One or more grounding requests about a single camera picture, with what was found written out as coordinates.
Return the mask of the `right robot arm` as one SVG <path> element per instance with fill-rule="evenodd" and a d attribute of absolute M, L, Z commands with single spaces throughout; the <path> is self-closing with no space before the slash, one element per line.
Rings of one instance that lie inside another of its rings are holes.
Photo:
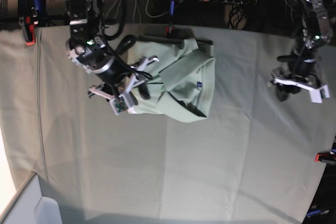
<path fill-rule="evenodd" d="M 109 42 L 122 34 L 127 14 L 127 0 L 121 0 L 122 17 L 113 35 L 105 33 L 103 0 L 66 0 L 69 16 L 70 38 L 67 41 L 69 59 L 88 73 L 95 74 L 102 84 L 93 86 L 89 95 L 99 95 L 118 109 L 136 105 L 132 89 L 138 89 L 141 98 L 150 99 L 148 81 L 151 74 L 141 67 L 152 60 L 146 57 L 134 65 L 128 65 L 121 56 L 137 41 L 136 36 L 126 35 L 113 49 Z"/>

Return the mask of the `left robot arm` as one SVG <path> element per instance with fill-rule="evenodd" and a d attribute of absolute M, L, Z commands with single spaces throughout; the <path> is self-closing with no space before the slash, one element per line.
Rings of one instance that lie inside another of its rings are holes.
<path fill-rule="evenodd" d="M 288 55 L 277 57 L 286 64 L 272 70 L 270 84 L 281 102 L 290 95 L 307 90 L 313 103 L 321 104 L 330 97 L 329 87 L 322 81 L 321 59 L 317 50 L 327 45 L 333 36 L 328 11 L 323 0 L 285 0 L 298 17 L 292 34 L 295 44 Z"/>

